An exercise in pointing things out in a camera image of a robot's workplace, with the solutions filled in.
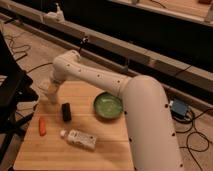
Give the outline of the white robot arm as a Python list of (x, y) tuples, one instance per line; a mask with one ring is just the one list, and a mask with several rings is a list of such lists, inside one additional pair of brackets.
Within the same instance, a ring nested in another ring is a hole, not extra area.
[(80, 59), (75, 50), (54, 58), (51, 81), (62, 84), (73, 75), (122, 100), (136, 171), (185, 171), (161, 83), (146, 75), (129, 77), (85, 66)]

